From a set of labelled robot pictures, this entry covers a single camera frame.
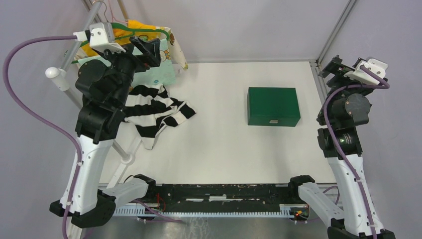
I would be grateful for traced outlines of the green jewelry box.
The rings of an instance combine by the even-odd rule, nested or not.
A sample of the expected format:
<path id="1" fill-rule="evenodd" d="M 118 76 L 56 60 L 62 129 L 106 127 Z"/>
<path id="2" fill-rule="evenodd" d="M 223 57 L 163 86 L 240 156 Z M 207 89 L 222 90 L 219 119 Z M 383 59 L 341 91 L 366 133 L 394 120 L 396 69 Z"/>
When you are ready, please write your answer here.
<path id="1" fill-rule="evenodd" d="M 248 88 L 248 125 L 295 127 L 300 119 L 295 88 Z"/>

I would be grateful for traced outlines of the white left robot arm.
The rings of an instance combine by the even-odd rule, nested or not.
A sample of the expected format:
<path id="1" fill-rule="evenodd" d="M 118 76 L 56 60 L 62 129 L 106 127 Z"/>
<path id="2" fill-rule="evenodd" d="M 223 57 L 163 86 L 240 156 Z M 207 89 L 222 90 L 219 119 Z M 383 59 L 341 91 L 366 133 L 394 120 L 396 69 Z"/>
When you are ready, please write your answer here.
<path id="1" fill-rule="evenodd" d="M 125 118 L 125 104 L 135 73 L 158 67 L 160 40 L 144 41 L 137 36 L 119 50 L 106 49 L 100 59 L 82 64 L 76 88 L 83 95 L 76 123 L 80 149 L 75 154 L 72 174 L 60 200 L 50 211 L 71 218 L 79 228 L 105 225 L 115 210 L 136 199 L 150 203 L 156 198 L 154 180 L 136 176 L 109 189 L 99 188 L 106 156 Z"/>

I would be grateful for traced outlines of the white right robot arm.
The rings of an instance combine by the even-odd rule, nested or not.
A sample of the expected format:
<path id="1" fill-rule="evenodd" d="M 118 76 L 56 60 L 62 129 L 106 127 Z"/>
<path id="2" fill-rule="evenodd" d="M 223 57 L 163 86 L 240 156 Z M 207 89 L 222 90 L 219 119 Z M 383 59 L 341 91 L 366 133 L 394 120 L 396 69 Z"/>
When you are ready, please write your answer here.
<path id="1" fill-rule="evenodd" d="M 290 179 L 288 198 L 304 201 L 324 223 L 330 239 L 393 239 L 375 210 L 363 167 L 357 127 L 367 124 L 375 89 L 386 90 L 388 64 L 376 58 L 358 58 L 349 67 L 338 56 L 320 72 L 329 92 L 317 116 L 318 144 L 336 179 L 338 202 L 333 202 L 309 175 Z"/>

